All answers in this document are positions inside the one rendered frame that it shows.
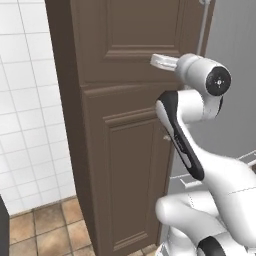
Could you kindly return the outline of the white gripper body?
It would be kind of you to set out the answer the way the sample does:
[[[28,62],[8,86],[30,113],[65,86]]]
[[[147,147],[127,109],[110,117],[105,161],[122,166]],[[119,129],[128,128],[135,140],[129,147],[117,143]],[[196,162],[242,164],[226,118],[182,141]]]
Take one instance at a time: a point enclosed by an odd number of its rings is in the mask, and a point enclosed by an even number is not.
[[[177,66],[178,59],[161,54],[153,54],[151,56],[150,64],[156,68],[174,71]]]

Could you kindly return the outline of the brown short cabinet door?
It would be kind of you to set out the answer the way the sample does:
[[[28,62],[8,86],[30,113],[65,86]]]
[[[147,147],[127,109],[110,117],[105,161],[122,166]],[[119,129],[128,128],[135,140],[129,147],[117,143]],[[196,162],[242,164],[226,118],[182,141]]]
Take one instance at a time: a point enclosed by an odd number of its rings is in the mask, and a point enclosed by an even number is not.
[[[72,0],[82,85],[171,82],[154,53],[194,53],[204,12],[199,0]]]

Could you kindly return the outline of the tall brown cabinet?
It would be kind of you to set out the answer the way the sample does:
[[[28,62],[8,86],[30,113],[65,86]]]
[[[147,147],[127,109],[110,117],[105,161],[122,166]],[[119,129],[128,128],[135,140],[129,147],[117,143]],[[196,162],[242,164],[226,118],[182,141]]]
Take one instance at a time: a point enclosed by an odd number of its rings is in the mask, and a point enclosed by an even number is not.
[[[76,38],[71,10],[72,0],[45,0],[52,47],[67,131],[76,194],[93,243],[97,240],[93,211],[93,192],[88,164],[86,122],[83,93],[89,90],[120,88],[139,85],[170,85],[170,90],[181,89],[176,79],[171,82],[133,82],[82,85],[79,80]],[[211,18],[207,16],[201,53],[206,50]]]

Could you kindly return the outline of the brown long cabinet door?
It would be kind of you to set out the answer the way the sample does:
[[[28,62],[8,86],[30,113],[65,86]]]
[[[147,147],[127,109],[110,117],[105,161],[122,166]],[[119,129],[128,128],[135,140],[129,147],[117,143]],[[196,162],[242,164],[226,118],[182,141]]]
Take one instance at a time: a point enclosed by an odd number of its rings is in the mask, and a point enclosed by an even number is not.
[[[159,241],[155,203],[167,190],[173,146],[155,112],[167,84],[83,93],[96,256],[127,256]]]

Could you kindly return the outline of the grey fridge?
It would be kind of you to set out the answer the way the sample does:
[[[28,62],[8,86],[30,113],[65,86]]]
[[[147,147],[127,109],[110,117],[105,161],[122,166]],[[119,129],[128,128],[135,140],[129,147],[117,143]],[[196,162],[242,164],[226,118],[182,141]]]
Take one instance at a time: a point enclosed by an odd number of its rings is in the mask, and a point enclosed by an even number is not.
[[[256,0],[211,0],[205,56],[230,70],[232,84],[214,120],[189,130],[203,149],[243,159],[256,150]]]

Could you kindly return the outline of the dark grey unit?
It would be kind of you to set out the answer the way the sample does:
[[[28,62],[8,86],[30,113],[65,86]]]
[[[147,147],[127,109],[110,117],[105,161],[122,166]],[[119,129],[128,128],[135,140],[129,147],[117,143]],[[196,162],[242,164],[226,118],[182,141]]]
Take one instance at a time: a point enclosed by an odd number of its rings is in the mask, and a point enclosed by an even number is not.
[[[9,214],[0,196],[0,256],[9,256]]]

